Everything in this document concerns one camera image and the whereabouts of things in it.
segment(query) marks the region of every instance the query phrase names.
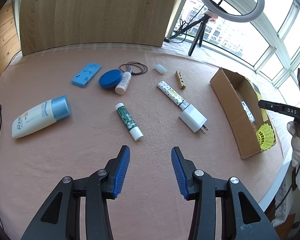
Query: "light blue bottle cap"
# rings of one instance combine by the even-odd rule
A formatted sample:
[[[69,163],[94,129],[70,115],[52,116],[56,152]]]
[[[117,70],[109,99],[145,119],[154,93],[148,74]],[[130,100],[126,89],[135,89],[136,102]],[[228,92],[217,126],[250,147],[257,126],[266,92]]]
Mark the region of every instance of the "light blue bottle cap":
[[[71,108],[66,95],[52,99],[51,109],[56,121],[71,115]]]

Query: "cardboard box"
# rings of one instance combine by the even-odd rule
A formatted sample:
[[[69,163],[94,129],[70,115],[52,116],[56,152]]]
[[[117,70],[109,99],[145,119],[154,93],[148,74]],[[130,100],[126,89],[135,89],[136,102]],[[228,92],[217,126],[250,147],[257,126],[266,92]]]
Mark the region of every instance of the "cardboard box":
[[[241,159],[261,153],[263,150],[260,148],[256,132],[264,123],[268,123],[272,128],[273,126],[266,111],[258,106],[261,99],[258,87],[244,76],[223,68],[217,71],[210,84],[231,125]],[[242,101],[250,109],[255,119],[253,123],[243,109]]]

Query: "blue disc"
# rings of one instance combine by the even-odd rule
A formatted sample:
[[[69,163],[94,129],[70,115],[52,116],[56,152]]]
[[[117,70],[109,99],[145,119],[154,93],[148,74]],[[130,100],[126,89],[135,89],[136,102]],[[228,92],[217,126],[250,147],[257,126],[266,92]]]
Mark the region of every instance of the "blue disc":
[[[108,89],[115,87],[122,79],[122,72],[119,69],[109,70],[99,78],[99,84],[102,88]]]

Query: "wooden wall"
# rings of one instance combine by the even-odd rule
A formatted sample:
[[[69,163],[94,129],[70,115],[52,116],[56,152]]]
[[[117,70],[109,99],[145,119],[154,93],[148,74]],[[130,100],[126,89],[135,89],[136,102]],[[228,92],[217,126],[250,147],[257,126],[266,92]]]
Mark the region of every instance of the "wooden wall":
[[[123,42],[162,46],[175,0],[21,0],[23,55],[58,46]]]
[[[9,3],[0,10],[0,76],[20,49],[12,3]]]

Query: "metal bolt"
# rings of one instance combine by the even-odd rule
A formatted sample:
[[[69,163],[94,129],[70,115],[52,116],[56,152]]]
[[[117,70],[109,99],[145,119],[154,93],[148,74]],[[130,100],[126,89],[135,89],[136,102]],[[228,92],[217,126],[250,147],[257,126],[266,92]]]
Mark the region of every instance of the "metal bolt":
[[[197,176],[202,176],[204,174],[204,172],[202,170],[196,170],[194,172],[194,174],[197,175]]]
[[[69,177],[69,176],[66,176],[66,177],[64,177],[63,179],[62,179],[62,182],[63,183],[68,183],[68,182],[70,182],[71,181],[71,177]]]
[[[107,174],[107,171],[106,171],[105,169],[101,169],[101,170],[98,170],[98,171],[97,171],[97,174],[98,174],[99,176],[103,176],[103,175],[106,175],[106,174]]]
[[[239,183],[239,179],[236,178],[236,177],[232,177],[232,178],[230,179],[230,181],[231,181],[233,184],[238,184],[238,183]]]

